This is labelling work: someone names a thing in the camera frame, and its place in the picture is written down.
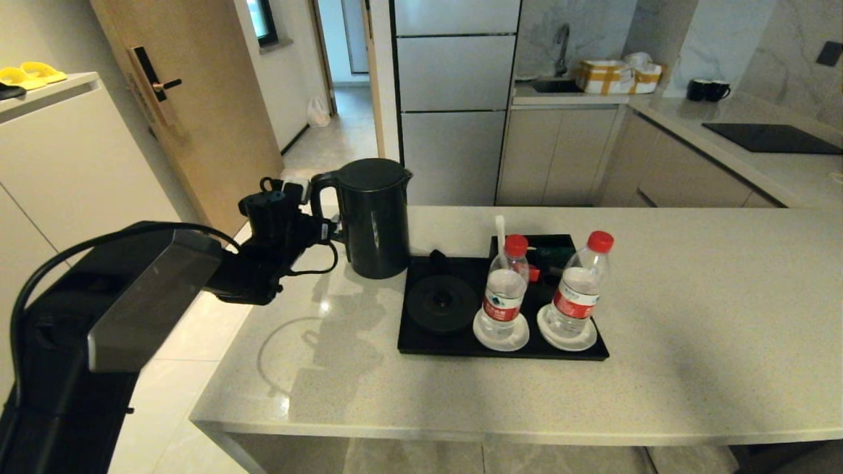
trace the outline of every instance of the black mug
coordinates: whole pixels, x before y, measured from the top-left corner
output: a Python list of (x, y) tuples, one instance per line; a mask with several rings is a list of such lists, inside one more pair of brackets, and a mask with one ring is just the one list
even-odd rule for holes
[(699, 102), (708, 97), (708, 89), (711, 86), (711, 81), (705, 79), (693, 79), (688, 83), (688, 92), (685, 97), (688, 100)]
[(336, 189), (342, 232), (352, 269), (361, 277), (389, 278), (410, 265), (407, 181), (413, 174), (390, 159), (359, 159), (310, 181), (310, 212), (322, 217), (319, 193)]
[(706, 89), (706, 100), (717, 102), (726, 99), (732, 93), (732, 88), (725, 81), (711, 81)]

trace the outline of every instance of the kettle lid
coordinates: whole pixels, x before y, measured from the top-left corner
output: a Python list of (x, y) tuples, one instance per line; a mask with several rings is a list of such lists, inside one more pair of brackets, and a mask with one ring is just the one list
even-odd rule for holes
[(336, 174), (340, 186), (354, 191), (380, 191), (401, 183), (407, 177), (401, 163), (383, 158), (352, 161)]

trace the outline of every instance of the slipper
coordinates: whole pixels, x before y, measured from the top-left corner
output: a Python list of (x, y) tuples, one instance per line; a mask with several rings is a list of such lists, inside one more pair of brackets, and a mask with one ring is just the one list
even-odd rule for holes
[(16, 85), (26, 90), (38, 89), (47, 85), (44, 79), (27, 74), (23, 69), (16, 67), (4, 67), (0, 69), (0, 83)]
[(20, 97), (26, 95), (26, 89), (16, 85), (6, 85), (0, 83), (0, 100), (12, 99), (13, 97)]
[(67, 74), (57, 71), (53, 66), (43, 62), (29, 61), (20, 65), (30, 76), (44, 79), (48, 84), (57, 83), (67, 79)]

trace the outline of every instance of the faucet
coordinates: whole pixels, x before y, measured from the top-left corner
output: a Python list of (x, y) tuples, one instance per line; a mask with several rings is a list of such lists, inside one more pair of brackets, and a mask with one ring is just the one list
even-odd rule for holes
[(571, 35), (571, 26), (568, 23), (563, 23), (556, 31), (556, 44), (561, 45), (559, 49), (559, 59), (556, 59), (554, 64), (553, 77), (561, 78), (568, 72), (568, 65), (565, 62), (565, 55), (568, 53), (568, 36)]

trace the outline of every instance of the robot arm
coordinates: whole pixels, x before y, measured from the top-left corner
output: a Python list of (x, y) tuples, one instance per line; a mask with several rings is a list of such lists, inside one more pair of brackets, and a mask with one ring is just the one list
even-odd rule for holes
[(0, 473), (105, 474), (141, 368), (201, 290), (268, 304), (310, 246), (330, 246), (336, 265), (335, 225), (301, 213), (304, 189), (265, 178), (261, 190), (239, 203), (253, 234), (236, 254), (192, 230), (135, 234), (94, 247), (30, 305), (10, 335)]

